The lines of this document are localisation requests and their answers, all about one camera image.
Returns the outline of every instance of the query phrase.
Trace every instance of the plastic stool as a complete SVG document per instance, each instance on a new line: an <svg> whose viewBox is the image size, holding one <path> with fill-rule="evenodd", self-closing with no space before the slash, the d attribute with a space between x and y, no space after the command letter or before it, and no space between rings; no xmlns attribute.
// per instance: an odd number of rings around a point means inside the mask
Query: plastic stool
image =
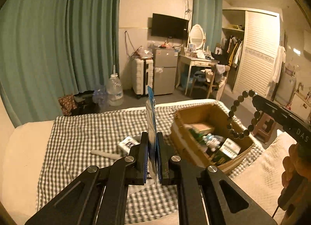
<svg viewBox="0 0 311 225"><path fill-rule="evenodd" d="M275 126L276 121L271 116L264 113L255 126L252 134L254 136L257 134L260 135L263 138L264 144L266 144L268 143Z"/></svg>

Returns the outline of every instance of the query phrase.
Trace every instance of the teal curtain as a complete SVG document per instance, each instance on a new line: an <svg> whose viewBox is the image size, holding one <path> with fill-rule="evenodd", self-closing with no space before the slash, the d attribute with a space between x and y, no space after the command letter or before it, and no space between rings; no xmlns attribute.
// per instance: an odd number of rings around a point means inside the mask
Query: teal curtain
<svg viewBox="0 0 311 225"><path fill-rule="evenodd" d="M68 0L68 52L79 91L108 81L118 56L118 17L119 0Z"/></svg>
<svg viewBox="0 0 311 225"><path fill-rule="evenodd" d="M0 95L15 126L53 120L62 115L58 97L107 81L118 58L116 7L119 0L6 1Z"/></svg>
<svg viewBox="0 0 311 225"><path fill-rule="evenodd" d="M193 0L192 26L201 25L206 33L205 49L214 52L221 40L222 0Z"/></svg>

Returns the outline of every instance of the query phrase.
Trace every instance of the mini fridge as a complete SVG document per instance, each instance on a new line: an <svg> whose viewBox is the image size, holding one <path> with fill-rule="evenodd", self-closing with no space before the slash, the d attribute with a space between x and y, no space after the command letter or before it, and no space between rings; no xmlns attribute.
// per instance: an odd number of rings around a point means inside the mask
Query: mini fridge
<svg viewBox="0 0 311 225"><path fill-rule="evenodd" d="M154 95L170 94L175 89L177 59L174 49L154 49Z"/></svg>

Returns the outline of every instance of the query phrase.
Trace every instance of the plastic water bottle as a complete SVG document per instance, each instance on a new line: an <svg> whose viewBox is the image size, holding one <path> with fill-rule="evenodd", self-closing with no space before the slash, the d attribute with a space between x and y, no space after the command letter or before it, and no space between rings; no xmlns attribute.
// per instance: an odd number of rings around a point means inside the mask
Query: plastic water bottle
<svg viewBox="0 0 311 225"><path fill-rule="evenodd" d="M110 76L107 92L110 106L119 106L123 103L123 88L117 74Z"/></svg>
<svg viewBox="0 0 311 225"><path fill-rule="evenodd" d="M102 112L105 110L108 106L108 93L105 86L100 86L94 90L93 102L99 105Z"/></svg>

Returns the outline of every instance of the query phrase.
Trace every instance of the vanity table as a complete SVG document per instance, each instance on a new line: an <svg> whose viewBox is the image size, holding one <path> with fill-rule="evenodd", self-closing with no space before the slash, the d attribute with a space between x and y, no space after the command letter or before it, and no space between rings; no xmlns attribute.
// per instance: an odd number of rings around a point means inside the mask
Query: vanity table
<svg viewBox="0 0 311 225"><path fill-rule="evenodd" d="M186 86L186 91L185 91L185 95L187 95L188 84L189 84L189 80L190 80L191 67L192 66L201 66L201 67L211 68L212 66L214 66L214 65L216 65L218 63L219 63L218 60L210 60L210 59L202 59L202 58L192 58L192 57L188 57L188 56L185 56L185 55L180 55L178 57L178 65L177 65L178 82L176 84L176 88L180 84L180 76L181 76L181 72L183 70L183 66L184 65L189 65L187 86Z"/></svg>

